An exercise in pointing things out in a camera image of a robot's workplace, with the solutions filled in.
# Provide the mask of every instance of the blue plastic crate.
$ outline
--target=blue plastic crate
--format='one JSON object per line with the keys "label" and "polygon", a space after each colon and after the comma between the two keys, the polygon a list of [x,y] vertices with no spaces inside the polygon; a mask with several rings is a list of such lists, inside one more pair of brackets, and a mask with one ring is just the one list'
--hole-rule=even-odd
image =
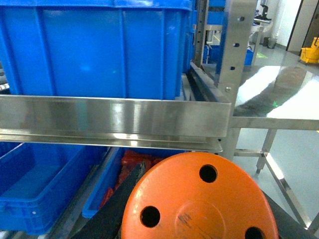
{"label": "blue plastic crate", "polygon": [[209,6],[223,7],[226,5],[226,0],[209,0]]}
{"label": "blue plastic crate", "polygon": [[223,11],[209,11],[207,17],[207,24],[222,25],[224,20]]}
{"label": "blue plastic crate", "polygon": [[208,63],[212,64],[212,63],[217,62],[217,60],[218,60],[219,52],[220,52],[220,46],[219,45],[212,45],[210,47],[211,48],[209,49]]}
{"label": "blue plastic crate", "polygon": [[245,66],[250,66],[253,61],[254,52],[250,49],[247,49],[247,54],[245,58]]}
{"label": "blue plastic crate", "polygon": [[121,171],[121,159],[126,150],[133,150],[137,153],[150,154],[161,158],[167,158],[175,154],[184,153],[183,150],[168,149],[150,149],[150,148],[116,148],[115,152],[110,155],[110,161],[105,167],[99,181],[86,202],[82,215],[85,218],[92,218],[99,210],[102,199],[109,187],[114,188],[118,175]]}
{"label": "blue plastic crate", "polygon": [[13,150],[21,143],[16,142],[0,142],[0,157],[4,156],[9,151]]}
{"label": "blue plastic crate", "polygon": [[194,33],[186,34],[183,73],[187,73],[188,70],[190,69],[190,62],[194,55],[193,38],[194,38]]}
{"label": "blue plastic crate", "polygon": [[19,95],[173,100],[190,0],[0,0],[0,59]]}
{"label": "blue plastic crate", "polygon": [[[209,59],[208,63],[216,63],[219,58],[219,52],[220,52],[220,45],[213,45],[211,46],[211,49],[209,49]],[[245,63],[244,65],[251,65],[253,60],[254,52],[250,49],[247,49],[246,57],[245,57]]]}
{"label": "blue plastic crate", "polygon": [[0,230],[48,232],[105,147],[23,143],[0,158]]}
{"label": "blue plastic crate", "polygon": [[[193,24],[197,22],[197,11],[194,11],[193,14]],[[223,11],[209,11],[207,17],[207,24],[211,25],[222,25],[224,20],[224,12]]]}

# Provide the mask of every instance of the metal frame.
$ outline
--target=metal frame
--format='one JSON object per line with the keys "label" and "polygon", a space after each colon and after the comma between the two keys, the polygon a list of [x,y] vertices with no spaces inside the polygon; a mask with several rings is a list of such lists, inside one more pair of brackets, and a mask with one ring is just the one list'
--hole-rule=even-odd
{"label": "metal frame", "polygon": [[[220,152],[219,138],[224,149],[221,156],[230,160],[234,155],[259,157],[258,170],[264,165],[269,167],[299,222],[315,232],[319,227],[319,216],[310,224],[269,151],[277,128],[314,129],[318,121],[231,117],[243,73],[256,1],[227,1],[222,29],[223,57],[214,82],[201,70],[205,30],[210,28],[206,26],[208,3],[208,0],[198,1],[195,64],[191,65],[188,78],[183,79],[183,99],[152,101],[0,96],[0,140]],[[270,130],[262,150],[236,150],[240,128],[264,128],[265,124]],[[82,196],[75,198],[83,203]],[[77,215],[76,210],[65,218],[68,220]],[[64,228],[65,232],[69,232],[71,227],[64,225]],[[4,232],[2,236],[7,238],[12,235]],[[26,238],[26,235],[18,232],[13,238]]]}
{"label": "metal frame", "polygon": [[[233,130],[240,131],[240,128],[233,128]],[[300,225],[308,229],[311,234],[315,234],[319,229],[319,213],[313,221],[310,220],[307,212],[298,201],[288,182],[285,180],[283,172],[270,154],[270,149],[275,139],[276,133],[276,129],[268,130],[262,150],[236,149],[234,156],[258,157],[256,165],[257,174],[259,174],[264,166],[267,165]]]}
{"label": "metal frame", "polygon": [[0,140],[221,152],[231,104],[194,64],[188,78],[203,101],[3,95]]}

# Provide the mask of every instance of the screw hole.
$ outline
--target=screw hole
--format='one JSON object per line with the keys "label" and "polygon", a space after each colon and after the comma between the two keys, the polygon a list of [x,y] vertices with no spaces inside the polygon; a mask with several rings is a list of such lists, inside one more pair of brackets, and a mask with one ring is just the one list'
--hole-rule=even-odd
{"label": "screw hole", "polygon": [[156,207],[145,207],[141,212],[141,222],[145,227],[153,228],[160,222],[160,212]]}
{"label": "screw hole", "polygon": [[245,233],[245,239],[263,239],[263,233],[259,228],[251,227]]}
{"label": "screw hole", "polygon": [[204,182],[212,183],[217,178],[217,172],[212,165],[204,165],[199,171],[199,176]]}

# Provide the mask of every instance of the gray floor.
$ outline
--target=gray floor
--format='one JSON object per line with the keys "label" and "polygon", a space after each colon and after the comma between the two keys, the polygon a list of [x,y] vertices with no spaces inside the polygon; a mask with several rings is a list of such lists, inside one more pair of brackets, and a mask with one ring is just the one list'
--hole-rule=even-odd
{"label": "gray floor", "polygon": [[[255,65],[299,66],[319,75],[318,66],[298,62],[298,56],[282,49],[261,46],[259,52],[268,59],[257,58]],[[237,148],[261,149],[266,129],[242,129]],[[319,212],[319,133],[303,130],[279,130],[271,154],[311,220]],[[255,174],[257,158],[235,157],[243,168],[293,218],[294,215],[267,167]]]}
{"label": "gray floor", "polygon": [[275,47],[275,49],[269,49],[260,45],[258,51],[268,58],[256,58],[256,66],[299,66],[311,73],[319,75],[319,65],[303,64],[299,62],[299,56],[283,49],[277,47]]}

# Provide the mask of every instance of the orange plastic lid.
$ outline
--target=orange plastic lid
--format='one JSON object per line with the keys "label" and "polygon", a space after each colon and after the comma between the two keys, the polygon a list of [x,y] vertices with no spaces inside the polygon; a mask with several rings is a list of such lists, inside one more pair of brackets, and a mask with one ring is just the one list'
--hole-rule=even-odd
{"label": "orange plastic lid", "polygon": [[214,154],[182,153],[153,167],[125,208],[122,239],[278,239],[257,184]]}

